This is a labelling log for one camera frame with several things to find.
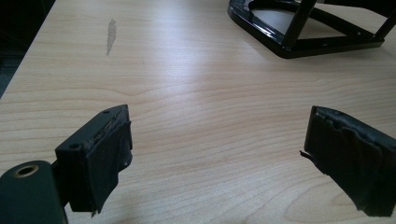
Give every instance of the gray smudge on table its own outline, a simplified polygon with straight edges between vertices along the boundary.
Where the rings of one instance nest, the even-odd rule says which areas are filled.
[[[108,24],[107,55],[110,53],[114,41],[116,40],[116,31],[117,31],[116,21],[111,19],[111,22]]]

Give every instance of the black metal stand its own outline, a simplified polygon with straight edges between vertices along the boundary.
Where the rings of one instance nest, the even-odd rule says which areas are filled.
[[[396,8],[388,19],[372,34],[359,26],[328,12],[314,8],[316,0],[230,0],[228,14],[239,26],[262,42],[277,56],[299,58],[354,49],[377,48],[396,24]],[[288,31],[283,35],[251,12],[253,9],[280,9],[294,12]],[[298,39],[308,18],[320,21],[345,36]]]

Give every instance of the wooden table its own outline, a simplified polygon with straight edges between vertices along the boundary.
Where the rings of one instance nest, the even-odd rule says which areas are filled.
[[[134,160],[70,223],[395,223],[367,217],[299,150],[312,105],[396,136],[396,32],[378,49],[280,59],[227,0],[57,0],[0,101],[0,174],[128,104]],[[322,6],[375,31],[367,10]],[[106,55],[107,29],[116,40]]]

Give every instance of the black object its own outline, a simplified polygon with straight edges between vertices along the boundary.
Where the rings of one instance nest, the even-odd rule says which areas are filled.
[[[101,212],[132,161],[127,105],[102,111],[56,149],[57,161],[29,161],[0,178],[0,223],[67,223],[64,206]]]
[[[390,217],[396,204],[396,140],[330,108],[313,106],[305,152],[370,217]]]
[[[327,53],[348,51],[353,49],[368,49],[380,47],[385,36],[396,24],[396,1],[381,0],[381,3],[372,1],[348,0],[325,1],[332,5],[365,7],[379,13],[388,19],[372,34],[359,26],[342,20],[328,12],[314,8],[317,0],[302,0],[301,4],[293,0],[230,0],[228,14],[233,21],[262,42],[268,49],[281,58],[290,59]],[[279,9],[295,12],[288,31],[280,33],[265,21],[261,21],[251,12],[253,9]],[[345,36],[298,39],[308,18],[320,21]]]

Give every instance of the black metal bar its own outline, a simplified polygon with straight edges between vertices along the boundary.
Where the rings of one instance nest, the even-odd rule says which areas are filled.
[[[392,11],[388,19],[384,22],[384,24],[379,28],[379,30],[375,33],[374,38],[376,39],[383,39],[389,32],[392,30],[392,28],[396,24],[396,9]]]
[[[317,0],[302,0],[300,6],[298,7],[293,20],[290,23],[289,29],[285,34],[282,45],[292,48],[294,43],[298,39],[301,31],[303,30],[306,21],[311,14],[312,9],[314,9]]]

